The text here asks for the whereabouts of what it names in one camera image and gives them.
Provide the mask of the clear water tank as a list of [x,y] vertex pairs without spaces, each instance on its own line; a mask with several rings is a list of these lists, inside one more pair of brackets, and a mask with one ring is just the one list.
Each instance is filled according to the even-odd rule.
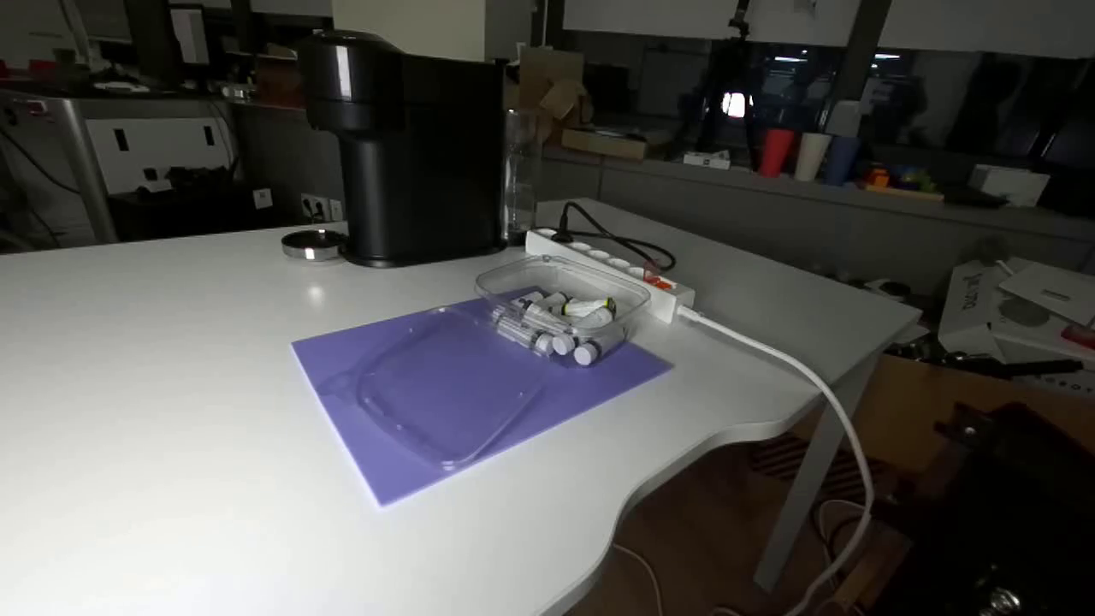
[[523,108],[506,112],[506,150],[503,150],[503,235],[516,243],[535,223],[535,184],[538,184],[538,124]]

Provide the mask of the white cup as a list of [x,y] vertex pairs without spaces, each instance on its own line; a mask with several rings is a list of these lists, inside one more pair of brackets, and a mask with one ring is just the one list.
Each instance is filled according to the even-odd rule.
[[796,144],[796,163],[792,163],[792,179],[796,181],[815,181],[821,172],[821,161],[828,154],[832,136],[828,132],[804,132]]

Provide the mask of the round metal coaster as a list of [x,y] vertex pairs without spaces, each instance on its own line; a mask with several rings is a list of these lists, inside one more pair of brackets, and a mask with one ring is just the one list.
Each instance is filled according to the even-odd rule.
[[281,241],[281,251],[294,261],[335,261],[344,235],[335,230],[296,230]]

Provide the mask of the white batteries pile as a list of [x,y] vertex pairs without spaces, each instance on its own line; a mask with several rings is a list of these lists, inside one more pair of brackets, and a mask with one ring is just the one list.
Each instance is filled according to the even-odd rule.
[[499,339],[576,366],[595,366],[626,342],[626,325],[613,296],[529,288],[497,303],[488,322]]

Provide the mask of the red cup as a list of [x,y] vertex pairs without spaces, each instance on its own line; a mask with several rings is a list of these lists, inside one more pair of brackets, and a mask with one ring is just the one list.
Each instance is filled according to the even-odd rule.
[[761,132],[761,146],[758,146],[758,173],[761,179],[777,179],[785,166],[792,141],[796,141],[796,132],[785,126],[769,126]]

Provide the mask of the blue cup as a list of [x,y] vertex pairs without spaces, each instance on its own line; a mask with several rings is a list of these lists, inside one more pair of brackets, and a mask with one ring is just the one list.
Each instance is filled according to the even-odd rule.
[[857,141],[856,136],[834,136],[828,144],[825,163],[821,163],[821,181],[825,184],[842,184],[852,173],[857,154]]

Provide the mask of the clear plastic box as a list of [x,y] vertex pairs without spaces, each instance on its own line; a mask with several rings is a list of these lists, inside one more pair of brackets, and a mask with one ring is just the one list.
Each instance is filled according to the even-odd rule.
[[516,429],[576,366],[535,357],[493,332],[488,311],[520,290],[613,296],[577,266],[520,255],[474,276],[481,296],[406,325],[350,368],[351,407],[434,469],[463,469]]

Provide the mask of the black coffee machine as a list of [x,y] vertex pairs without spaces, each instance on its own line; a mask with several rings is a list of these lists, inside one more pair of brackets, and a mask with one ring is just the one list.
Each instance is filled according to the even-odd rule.
[[360,31],[318,31],[296,61],[306,124],[337,141],[351,262],[503,246],[499,64],[406,56]]

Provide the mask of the purple paper sheet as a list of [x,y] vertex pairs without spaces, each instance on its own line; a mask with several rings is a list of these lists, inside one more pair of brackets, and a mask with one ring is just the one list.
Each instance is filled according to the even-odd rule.
[[535,357],[493,332],[487,301],[296,339],[294,357],[376,505],[671,368],[633,342],[595,366]]

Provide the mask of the cardboard box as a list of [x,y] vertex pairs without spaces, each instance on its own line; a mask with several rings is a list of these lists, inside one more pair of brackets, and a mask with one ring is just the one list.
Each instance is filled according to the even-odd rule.
[[535,136],[553,144],[590,121],[584,57],[577,50],[523,48],[516,106],[535,121]]

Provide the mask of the white power strip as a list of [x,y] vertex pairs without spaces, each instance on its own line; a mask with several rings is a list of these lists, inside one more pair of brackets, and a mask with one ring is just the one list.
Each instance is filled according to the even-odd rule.
[[529,255],[549,255],[577,266],[589,280],[602,285],[615,296],[621,315],[671,322],[681,309],[694,303],[694,290],[687,285],[589,243],[562,243],[549,230],[535,230],[523,241],[523,251]]

